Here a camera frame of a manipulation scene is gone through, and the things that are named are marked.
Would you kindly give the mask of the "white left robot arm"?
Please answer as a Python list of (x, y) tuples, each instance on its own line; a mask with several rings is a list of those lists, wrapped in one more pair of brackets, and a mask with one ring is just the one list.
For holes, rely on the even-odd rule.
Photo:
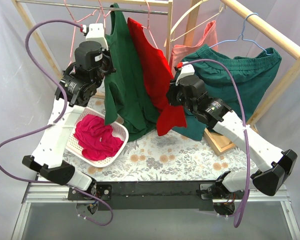
[(96, 181), (65, 162), (63, 154), (76, 121), (104, 77), (114, 72), (114, 68), (106, 41), (83, 41), (75, 49), (74, 56), (75, 61), (59, 81), (66, 97), (57, 89), (53, 102), (51, 115), (62, 117), (57, 123), (49, 120), (51, 126), (44, 131), (33, 153), (23, 157), (22, 164), (55, 184), (78, 188), (85, 200), (91, 200), (97, 193)]

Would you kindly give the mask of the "red t shirt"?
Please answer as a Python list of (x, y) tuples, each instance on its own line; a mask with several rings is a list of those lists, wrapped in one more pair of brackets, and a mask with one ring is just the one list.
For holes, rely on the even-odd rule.
[(173, 75), (163, 52), (148, 42), (139, 22), (129, 17), (127, 26), (141, 63), (146, 92), (159, 111), (158, 135), (164, 136), (174, 127), (186, 127), (184, 108), (170, 105), (166, 97)]

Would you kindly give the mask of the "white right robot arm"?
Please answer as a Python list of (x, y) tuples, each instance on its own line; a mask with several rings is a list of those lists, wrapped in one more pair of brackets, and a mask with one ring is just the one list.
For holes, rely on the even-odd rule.
[(242, 120), (222, 99), (209, 96), (204, 82), (196, 75), (188, 75), (169, 84), (166, 94), (173, 106), (182, 106), (208, 128), (228, 138), (246, 153), (256, 167), (251, 172), (230, 172), (216, 182), (217, 195), (227, 199), (243, 190), (246, 178), (249, 185), (267, 196), (274, 196), (291, 175), (298, 155), (292, 150), (282, 150), (262, 138)]

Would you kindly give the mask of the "green t shirt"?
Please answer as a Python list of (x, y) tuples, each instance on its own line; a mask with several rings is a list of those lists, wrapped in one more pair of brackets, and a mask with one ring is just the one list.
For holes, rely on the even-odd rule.
[(159, 112), (147, 94), (140, 58), (121, 11), (110, 13), (111, 32), (106, 36), (115, 72), (104, 79), (105, 124), (123, 119), (130, 142), (156, 127)]

